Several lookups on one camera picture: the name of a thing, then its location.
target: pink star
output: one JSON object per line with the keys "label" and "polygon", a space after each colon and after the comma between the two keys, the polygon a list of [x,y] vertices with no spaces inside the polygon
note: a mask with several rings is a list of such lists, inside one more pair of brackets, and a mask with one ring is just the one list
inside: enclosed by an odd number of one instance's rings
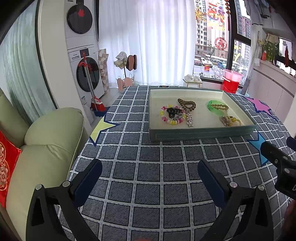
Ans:
{"label": "pink star", "polygon": [[248,97],[245,97],[245,98],[248,101],[251,101],[254,104],[254,107],[255,107],[255,110],[256,110],[257,113],[259,113],[261,111],[265,111],[267,114],[269,114],[270,116],[273,117],[273,115],[269,112],[269,110],[270,110],[270,107],[269,106],[267,106],[265,104],[262,104],[260,102],[260,100],[258,100],[258,99],[251,99],[251,98],[248,98]]}

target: gray checkered tablecloth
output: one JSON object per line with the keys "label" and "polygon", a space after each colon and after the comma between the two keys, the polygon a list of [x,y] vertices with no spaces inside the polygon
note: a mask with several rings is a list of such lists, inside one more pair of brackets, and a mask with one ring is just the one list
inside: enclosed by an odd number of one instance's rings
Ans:
{"label": "gray checkered tablecloth", "polygon": [[[103,163],[101,177],[80,208],[99,240],[200,240],[221,211],[199,178],[197,164],[202,158],[228,181],[243,187],[265,186],[277,238],[288,198],[274,189],[276,168],[269,162],[261,167],[258,151],[246,141],[257,139],[257,132],[240,137],[150,142],[151,87],[128,87],[120,95],[106,114],[107,121],[120,125],[102,132],[97,146],[86,143],[69,173],[71,180],[93,158]],[[282,122],[256,113],[253,104],[242,96],[233,97],[254,117],[262,136],[294,158],[294,152],[286,146],[289,133]],[[234,235],[243,211],[241,206],[226,239]],[[74,240],[58,207],[57,212],[67,236]]]}

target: shallow box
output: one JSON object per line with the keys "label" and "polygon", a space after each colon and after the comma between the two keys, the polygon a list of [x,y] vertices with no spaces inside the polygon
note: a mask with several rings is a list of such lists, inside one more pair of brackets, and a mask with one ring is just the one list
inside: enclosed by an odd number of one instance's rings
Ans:
{"label": "shallow box", "polygon": [[[186,121],[177,125],[165,123],[160,116],[163,106],[172,104],[180,106],[178,99],[194,101],[196,108],[191,112],[193,127],[188,127]],[[207,103],[218,100],[228,105],[228,115],[239,119],[242,125],[226,127],[218,115],[210,112]],[[251,134],[257,124],[249,113],[243,111],[232,97],[221,90],[196,88],[152,88],[149,92],[149,136],[152,142],[209,139]]]}

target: green leather sofa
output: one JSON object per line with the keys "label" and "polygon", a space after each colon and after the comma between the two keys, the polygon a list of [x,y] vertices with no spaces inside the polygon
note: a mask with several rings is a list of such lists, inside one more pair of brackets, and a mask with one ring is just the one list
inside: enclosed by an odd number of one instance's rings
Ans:
{"label": "green leather sofa", "polygon": [[87,140],[79,109],[61,108],[31,126],[21,118],[0,89],[0,128],[22,149],[11,176],[6,210],[0,205],[0,225],[25,241],[28,209],[34,188],[59,186]]}

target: metal bolt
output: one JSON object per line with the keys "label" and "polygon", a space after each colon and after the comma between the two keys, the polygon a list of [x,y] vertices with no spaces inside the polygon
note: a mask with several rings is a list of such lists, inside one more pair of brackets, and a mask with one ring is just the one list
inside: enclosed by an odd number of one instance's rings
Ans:
{"label": "metal bolt", "polygon": [[263,185],[259,185],[258,186],[258,189],[261,190],[261,191],[263,191],[264,190],[264,186]]}
{"label": "metal bolt", "polygon": [[63,187],[68,187],[68,186],[70,186],[70,182],[69,181],[65,181],[65,182],[63,182]]}
{"label": "metal bolt", "polygon": [[41,185],[41,184],[38,184],[38,185],[36,185],[36,187],[35,187],[36,190],[40,190],[41,188],[42,188],[42,185]]}
{"label": "metal bolt", "polygon": [[236,182],[230,182],[230,186],[233,187],[233,188],[236,188],[237,187],[237,183]]}

